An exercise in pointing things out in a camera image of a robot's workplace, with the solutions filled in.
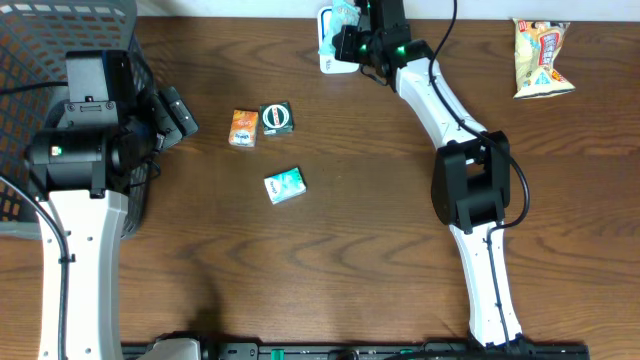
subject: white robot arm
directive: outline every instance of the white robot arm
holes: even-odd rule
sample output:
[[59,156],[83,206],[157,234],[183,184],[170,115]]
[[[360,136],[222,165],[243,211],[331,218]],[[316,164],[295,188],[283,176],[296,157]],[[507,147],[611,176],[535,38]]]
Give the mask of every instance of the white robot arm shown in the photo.
[[[436,96],[429,81],[429,62],[430,60],[427,58],[414,60],[397,71],[396,89],[398,95],[405,99],[416,112],[436,148],[446,146],[452,141],[464,143],[475,140],[476,137],[474,135],[458,126],[451,114],[445,109],[442,101]],[[442,95],[447,99],[454,111],[458,113],[458,117],[464,119],[467,126],[475,131],[486,131],[482,125],[469,115],[451,92],[440,72],[440,66],[437,61],[433,66],[433,76]],[[491,261],[485,240],[489,229],[495,226],[495,222],[477,225],[473,227],[470,234],[465,234],[455,225],[449,226],[460,250],[467,281],[471,307],[469,327],[471,334],[483,345],[500,345],[515,340],[516,336],[522,333],[513,310],[509,292],[509,282],[504,262],[504,230],[494,231],[491,236],[494,254],[493,262],[498,283],[497,291],[494,289]],[[499,293],[500,299],[497,299],[496,293]],[[498,303],[502,304],[508,329],[507,339],[505,339],[501,316],[496,306]]]

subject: black wire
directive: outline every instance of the black wire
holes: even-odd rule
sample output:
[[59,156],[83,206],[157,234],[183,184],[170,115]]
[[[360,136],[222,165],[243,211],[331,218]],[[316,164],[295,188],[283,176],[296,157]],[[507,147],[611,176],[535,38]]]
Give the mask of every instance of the black wire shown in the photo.
[[35,89],[41,89],[41,88],[45,88],[45,87],[53,87],[53,86],[69,86],[69,83],[66,82],[66,81],[49,81],[49,82],[31,84],[31,85],[26,85],[26,86],[20,86],[20,87],[12,88],[12,89],[2,89],[2,90],[0,90],[0,96],[17,94],[17,93],[20,93],[20,92],[25,92],[25,91],[29,91],[29,90],[35,90]]
[[509,343],[509,332],[507,330],[507,324],[506,324],[505,317],[504,317],[504,311],[502,309],[502,302],[500,300],[500,291],[498,290],[498,280],[497,280],[497,276],[496,276],[495,263],[493,261],[493,249],[492,249],[492,242],[491,242],[491,234],[496,230],[507,229],[507,228],[511,228],[511,227],[514,227],[514,226],[517,226],[518,224],[520,224],[525,219],[525,217],[527,216],[527,213],[529,212],[529,207],[531,205],[531,196],[530,196],[530,193],[529,193],[529,184],[527,183],[527,178],[524,176],[524,172],[520,168],[520,165],[518,165],[518,163],[515,161],[515,159],[508,152],[506,152],[500,146],[498,146],[498,144],[496,144],[493,140],[489,139],[488,137],[480,134],[479,132],[477,132],[477,131],[471,129],[469,126],[467,126],[464,123],[464,120],[460,119],[460,117],[458,117],[458,114],[451,108],[451,105],[449,105],[449,103],[444,98],[444,96],[442,96],[442,93],[440,92],[440,89],[438,89],[436,78],[433,76],[433,65],[435,64],[436,57],[440,53],[440,50],[442,49],[442,46],[447,41],[447,38],[449,37],[449,34],[451,34],[451,30],[453,29],[453,26],[456,23],[457,15],[458,15],[458,1],[457,0],[453,0],[453,16],[451,18],[451,24],[449,25],[449,29],[447,29],[446,34],[444,35],[444,37],[440,41],[440,44],[438,45],[438,48],[434,52],[433,58],[431,59],[431,62],[429,63],[429,81],[433,85],[433,89],[434,89],[436,95],[438,95],[438,98],[440,99],[440,101],[442,102],[444,107],[449,111],[449,113],[451,114],[453,119],[456,121],[456,123],[458,123],[458,126],[460,126],[462,129],[464,129],[468,133],[474,135],[475,137],[480,139],[482,142],[484,142],[488,146],[494,148],[498,153],[500,153],[500,155],[502,155],[504,158],[508,159],[509,164],[511,164],[511,166],[513,166],[513,169],[516,171],[516,174],[518,175],[518,178],[520,178],[520,182],[522,183],[522,190],[523,190],[523,193],[524,193],[524,205],[523,205],[523,208],[522,208],[522,212],[520,213],[520,216],[518,216],[518,218],[516,218],[514,221],[512,221],[512,222],[510,222],[508,224],[498,224],[497,223],[495,227],[489,229],[489,231],[487,232],[487,239],[485,240],[485,242],[487,243],[488,251],[489,251],[489,259],[490,259],[490,264],[491,264],[491,273],[493,275],[493,285],[494,285],[495,292],[496,292],[496,307],[498,308],[498,311],[500,313],[500,320],[502,322],[502,329],[503,329],[504,335],[505,335],[505,342],[508,344]]
[[66,350],[66,336],[67,336],[67,299],[69,294],[69,246],[67,240],[64,237],[62,230],[51,216],[33,199],[29,194],[22,190],[17,184],[11,180],[0,175],[0,180],[9,185],[18,195],[33,206],[36,212],[42,217],[42,219],[51,228],[51,231],[58,240],[58,246],[60,247],[60,311],[58,313],[58,359],[67,359]]

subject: plastic bag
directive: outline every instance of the plastic bag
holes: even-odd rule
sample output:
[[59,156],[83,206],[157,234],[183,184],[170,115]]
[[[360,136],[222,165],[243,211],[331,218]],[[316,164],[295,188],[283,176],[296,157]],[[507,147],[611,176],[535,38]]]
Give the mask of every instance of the plastic bag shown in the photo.
[[336,48],[332,44],[333,37],[342,31],[343,25],[358,25],[360,8],[354,4],[355,0],[333,0],[329,31],[327,31],[327,35],[322,40],[322,46],[320,46],[318,54],[335,55]]
[[514,99],[542,98],[575,90],[553,61],[564,43],[568,22],[524,21],[516,24],[516,83]]

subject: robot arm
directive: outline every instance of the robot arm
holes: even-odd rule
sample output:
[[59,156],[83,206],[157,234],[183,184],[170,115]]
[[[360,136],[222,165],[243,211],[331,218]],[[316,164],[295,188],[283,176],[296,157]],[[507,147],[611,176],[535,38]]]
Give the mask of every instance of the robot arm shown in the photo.
[[[120,241],[129,195],[143,191],[136,189],[142,184],[131,183],[132,172],[195,133],[198,125],[173,88],[145,89],[136,96],[127,52],[70,52],[66,65],[65,112],[55,119],[57,126],[37,133],[25,152],[30,190],[64,232],[69,248],[63,276],[60,248],[39,217],[44,252],[39,359],[64,354],[118,360],[123,358]],[[60,279],[67,289],[62,297]],[[165,353],[171,344],[163,345]]]
[[[444,100],[469,128],[486,134],[451,92],[426,42],[411,39],[402,0],[361,1],[360,7],[359,26],[345,26],[334,37],[336,59],[375,68],[418,115],[438,149],[432,200],[460,250],[471,306],[471,334],[485,347],[515,340],[522,330],[509,294],[504,231],[492,232],[491,254],[486,242],[489,230],[503,222],[509,204],[509,163],[503,156],[509,151],[507,139],[501,132],[486,135],[504,150],[501,153],[460,128],[429,80],[432,61],[433,81]],[[483,171],[468,175],[467,166],[474,163],[483,165]]]
[[[458,126],[434,93],[428,77],[429,62],[430,60],[427,58],[414,60],[397,71],[396,89],[398,95],[405,99],[416,112],[437,149],[446,148],[451,142],[467,143],[476,141],[477,139],[474,135]],[[486,129],[469,115],[451,92],[437,62],[434,64],[433,74],[442,94],[447,99],[447,102],[451,104],[454,111],[458,113],[458,117],[464,119],[465,123],[475,131],[485,132]],[[468,159],[465,164],[470,165],[473,162],[473,159]],[[466,178],[467,175],[463,173],[458,174],[458,176]],[[487,344],[499,345],[515,340],[516,336],[522,332],[511,304],[502,247],[503,230],[497,230],[491,236],[493,254],[495,254],[497,292],[500,294],[501,299],[498,301],[496,298],[489,252],[487,251],[488,245],[484,242],[489,229],[495,226],[495,221],[481,223],[473,226],[470,233],[466,234],[459,227],[449,225],[462,257],[471,308],[471,319],[469,321],[471,333],[480,344],[485,346]],[[496,307],[498,302],[502,303],[507,323],[508,339],[505,339],[500,313]]]

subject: orange box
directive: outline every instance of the orange box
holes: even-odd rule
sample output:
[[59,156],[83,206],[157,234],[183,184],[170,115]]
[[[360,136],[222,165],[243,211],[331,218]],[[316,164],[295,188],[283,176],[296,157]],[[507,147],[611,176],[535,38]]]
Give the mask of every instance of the orange box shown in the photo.
[[235,146],[256,146],[256,129],[258,113],[253,111],[234,110],[229,144]]

